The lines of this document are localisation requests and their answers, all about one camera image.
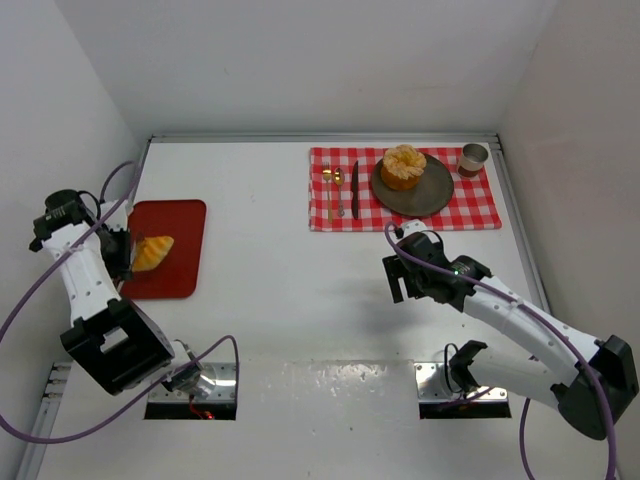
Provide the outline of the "round sugared bread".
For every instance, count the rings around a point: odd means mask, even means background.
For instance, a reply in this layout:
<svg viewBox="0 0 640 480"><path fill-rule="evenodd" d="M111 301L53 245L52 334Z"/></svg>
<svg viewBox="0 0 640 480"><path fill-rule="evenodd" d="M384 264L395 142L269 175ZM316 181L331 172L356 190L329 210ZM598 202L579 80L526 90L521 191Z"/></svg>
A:
<svg viewBox="0 0 640 480"><path fill-rule="evenodd" d="M395 191L407 191L420 181L427 166L426 156L408 144L385 151L382 158L381 179Z"/></svg>

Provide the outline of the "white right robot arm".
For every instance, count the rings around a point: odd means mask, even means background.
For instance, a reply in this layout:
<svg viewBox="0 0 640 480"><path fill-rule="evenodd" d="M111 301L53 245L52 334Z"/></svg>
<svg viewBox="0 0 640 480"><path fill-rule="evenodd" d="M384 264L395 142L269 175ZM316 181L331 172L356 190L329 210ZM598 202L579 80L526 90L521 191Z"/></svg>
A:
<svg viewBox="0 0 640 480"><path fill-rule="evenodd" d="M524 300L480 262L449 260L439 234L419 222L389 224L395 253L383 260L392 298L428 297L480 320L525 349L517 360L470 340L449 360L455 386L468 393L488 382L534 399L560 413L575 430L603 440L639 393L631 346L616 335L606 340L576 330Z"/></svg>

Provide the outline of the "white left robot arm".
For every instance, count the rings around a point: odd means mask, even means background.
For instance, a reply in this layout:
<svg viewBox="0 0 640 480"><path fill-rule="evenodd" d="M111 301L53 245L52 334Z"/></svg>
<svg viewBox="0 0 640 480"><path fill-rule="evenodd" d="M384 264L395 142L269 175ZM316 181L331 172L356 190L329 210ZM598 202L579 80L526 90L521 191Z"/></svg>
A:
<svg viewBox="0 0 640 480"><path fill-rule="evenodd" d="M196 399L212 390L190 348L136 304L194 293L206 214L199 199L98 201L90 209L76 190L46 198L30 248L60 261L71 309L61 343L109 394L158 376L166 390Z"/></svg>

